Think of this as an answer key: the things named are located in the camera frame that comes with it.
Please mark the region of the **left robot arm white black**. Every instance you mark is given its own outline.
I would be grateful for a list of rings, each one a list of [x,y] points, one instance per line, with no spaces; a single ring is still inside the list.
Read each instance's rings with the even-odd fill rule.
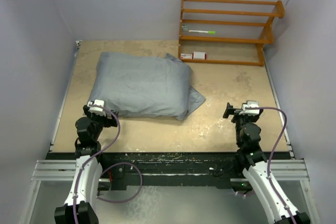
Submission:
[[[83,107],[84,116],[75,123],[75,176],[64,205],[54,213],[55,223],[98,223],[95,200],[99,178],[108,172],[107,163],[101,160],[98,141],[105,127],[120,127],[118,113],[104,107],[104,101],[89,101]]]

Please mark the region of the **grey pillowcase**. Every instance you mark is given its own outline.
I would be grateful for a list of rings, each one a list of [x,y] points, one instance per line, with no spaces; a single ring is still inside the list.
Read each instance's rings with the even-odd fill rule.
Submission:
[[[103,52],[89,100],[101,100],[120,117],[184,120],[205,101],[191,85],[192,69],[171,54],[165,57]]]

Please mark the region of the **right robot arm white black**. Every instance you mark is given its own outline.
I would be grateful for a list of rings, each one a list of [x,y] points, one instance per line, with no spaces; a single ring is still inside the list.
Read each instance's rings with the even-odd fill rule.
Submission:
[[[265,109],[282,112],[279,108],[260,107],[257,101],[246,101],[241,108],[226,105],[223,118],[233,117],[238,147],[234,173],[248,180],[269,223],[310,223],[308,214],[300,212],[290,201],[270,169],[276,147],[267,158],[259,145],[261,128],[256,122]]]

